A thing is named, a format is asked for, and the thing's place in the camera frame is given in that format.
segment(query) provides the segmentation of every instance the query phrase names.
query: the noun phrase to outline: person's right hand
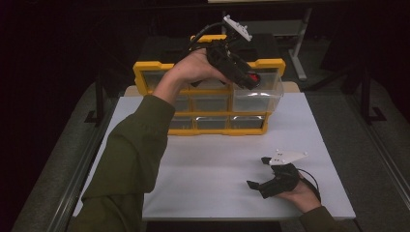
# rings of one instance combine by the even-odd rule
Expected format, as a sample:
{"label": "person's right hand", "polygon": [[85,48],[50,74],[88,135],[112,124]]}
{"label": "person's right hand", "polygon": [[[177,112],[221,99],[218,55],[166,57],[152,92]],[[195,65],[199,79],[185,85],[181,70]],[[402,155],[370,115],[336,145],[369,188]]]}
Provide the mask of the person's right hand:
{"label": "person's right hand", "polygon": [[293,190],[281,192],[276,196],[294,203],[302,213],[322,206],[314,192],[302,181],[299,181]]}

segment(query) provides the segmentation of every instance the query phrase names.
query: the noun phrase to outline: black cable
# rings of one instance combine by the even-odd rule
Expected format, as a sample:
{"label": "black cable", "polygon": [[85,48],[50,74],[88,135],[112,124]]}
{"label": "black cable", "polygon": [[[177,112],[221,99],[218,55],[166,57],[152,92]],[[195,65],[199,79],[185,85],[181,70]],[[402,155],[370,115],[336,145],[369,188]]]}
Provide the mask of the black cable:
{"label": "black cable", "polygon": [[178,60],[178,62],[181,61],[182,59],[184,59],[184,58],[190,53],[191,47],[192,47],[196,42],[198,42],[199,39],[201,39],[201,37],[203,37],[207,31],[209,31],[210,29],[212,29],[212,28],[214,28],[214,27],[223,26],[223,25],[224,25],[223,22],[217,22],[217,23],[214,23],[214,24],[205,26],[200,32],[198,32],[198,33],[192,38],[192,40],[190,40],[190,43],[189,43],[188,46],[183,50],[183,52],[182,52],[182,54],[181,54],[181,57],[180,57],[180,59]]}

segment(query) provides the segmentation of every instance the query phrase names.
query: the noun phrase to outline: wrist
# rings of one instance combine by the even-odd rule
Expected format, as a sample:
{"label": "wrist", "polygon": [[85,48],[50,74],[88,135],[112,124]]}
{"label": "wrist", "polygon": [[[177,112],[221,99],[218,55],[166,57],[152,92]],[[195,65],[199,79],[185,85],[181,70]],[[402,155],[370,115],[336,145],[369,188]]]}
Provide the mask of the wrist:
{"label": "wrist", "polygon": [[175,100],[184,86],[184,81],[172,69],[165,73],[153,95],[174,105]]}
{"label": "wrist", "polygon": [[322,206],[320,201],[314,197],[297,198],[292,200],[295,206],[302,212],[306,213]]}

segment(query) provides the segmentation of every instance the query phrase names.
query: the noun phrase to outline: dark background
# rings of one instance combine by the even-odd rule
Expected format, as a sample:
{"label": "dark background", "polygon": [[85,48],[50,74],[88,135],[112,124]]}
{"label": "dark background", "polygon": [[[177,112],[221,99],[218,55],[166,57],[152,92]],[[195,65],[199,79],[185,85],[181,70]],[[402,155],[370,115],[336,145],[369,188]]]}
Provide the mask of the dark background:
{"label": "dark background", "polygon": [[[386,87],[410,121],[410,16],[404,2],[316,5],[306,40],[333,40],[323,69],[336,72],[358,57],[365,60],[372,78]],[[155,4],[128,0],[0,3],[0,231],[13,227],[77,101],[98,74],[108,95],[116,97],[133,84],[132,65],[147,36],[190,36],[221,19],[220,9],[130,11]],[[295,8],[283,4],[258,10],[228,8],[228,12],[236,21],[301,17],[303,6],[299,11]]]}

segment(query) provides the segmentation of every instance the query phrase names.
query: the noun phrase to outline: person's left hand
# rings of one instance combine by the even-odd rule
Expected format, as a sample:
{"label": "person's left hand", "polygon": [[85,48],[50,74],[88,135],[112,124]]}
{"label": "person's left hand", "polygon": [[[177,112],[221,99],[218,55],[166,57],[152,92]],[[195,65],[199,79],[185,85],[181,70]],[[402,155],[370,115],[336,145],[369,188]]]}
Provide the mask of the person's left hand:
{"label": "person's left hand", "polygon": [[227,84],[232,83],[231,80],[209,64],[205,48],[191,52],[190,55],[178,62],[168,72],[168,74],[178,76],[180,80],[188,84],[208,78],[217,78]]}

